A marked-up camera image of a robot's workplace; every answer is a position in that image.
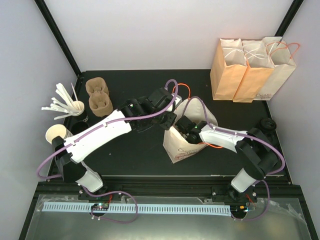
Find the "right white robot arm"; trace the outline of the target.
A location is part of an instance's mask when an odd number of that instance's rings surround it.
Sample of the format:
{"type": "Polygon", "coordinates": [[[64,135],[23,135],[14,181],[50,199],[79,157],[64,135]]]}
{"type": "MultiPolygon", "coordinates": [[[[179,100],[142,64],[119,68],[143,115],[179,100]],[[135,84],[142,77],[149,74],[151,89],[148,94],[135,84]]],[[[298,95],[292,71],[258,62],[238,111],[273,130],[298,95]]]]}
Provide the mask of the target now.
{"type": "Polygon", "coordinates": [[[190,144],[216,145],[239,155],[242,169],[227,189],[228,198],[234,202],[240,201],[250,186],[263,180],[280,159],[275,147],[257,128],[234,131],[206,121],[195,123],[185,115],[177,121],[175,127],[190,144]]]}

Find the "black paper cup stack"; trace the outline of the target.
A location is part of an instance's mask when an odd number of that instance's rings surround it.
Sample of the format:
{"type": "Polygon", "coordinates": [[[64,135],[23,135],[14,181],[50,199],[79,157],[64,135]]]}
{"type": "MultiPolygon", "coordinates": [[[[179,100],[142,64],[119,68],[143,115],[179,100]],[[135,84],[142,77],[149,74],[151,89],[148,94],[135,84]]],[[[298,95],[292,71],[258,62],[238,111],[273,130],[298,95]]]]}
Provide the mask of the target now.
{"type": "Polygon", "coordinates": [[[90,126],[88,124],[89,117],[76,117],[76,122],[71,126],[70,132],[73,135],[80,134],[81,132],[87,130],[90,126]]]}

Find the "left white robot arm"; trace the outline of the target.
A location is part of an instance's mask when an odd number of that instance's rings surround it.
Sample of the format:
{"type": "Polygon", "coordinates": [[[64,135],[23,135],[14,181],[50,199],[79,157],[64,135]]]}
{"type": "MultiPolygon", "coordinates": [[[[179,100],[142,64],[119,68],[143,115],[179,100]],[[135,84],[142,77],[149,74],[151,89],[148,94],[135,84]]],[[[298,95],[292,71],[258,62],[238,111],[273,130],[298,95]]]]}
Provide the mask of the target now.
{"type": "Polygon", "coordinates": [[[155,90],[150,96],[127,100],[108,117],[69,137],[58,134],[51,140],[56,155],[54,161],[59,176],[65,183],[77,183],[85,187],[97,200],[108,192],[99,173],[84,162],[92,152],[111,140],[131,131],[143,132],[154,125],[168,130],[176,119],[175,109],[182,98],[165,88],[155,90]]]}

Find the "printed Cream Bear paper bag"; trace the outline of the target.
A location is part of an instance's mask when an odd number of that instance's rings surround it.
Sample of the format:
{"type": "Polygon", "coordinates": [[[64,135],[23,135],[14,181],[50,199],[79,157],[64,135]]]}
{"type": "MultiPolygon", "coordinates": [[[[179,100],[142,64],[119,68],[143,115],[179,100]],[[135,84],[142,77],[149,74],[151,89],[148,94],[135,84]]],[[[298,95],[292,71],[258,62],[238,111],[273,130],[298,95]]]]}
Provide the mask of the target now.
{"type": "Polygon", "coordinates": [[[191,96],[191,91],[174,113],[174,124],[164,132],[163,138],[163,147],[173,164],[197,154],[208,146],[209,142],[201,140],[201,128],[207,125],[207,122],[218,124],[215,116],[201,100],[191,96]]]}

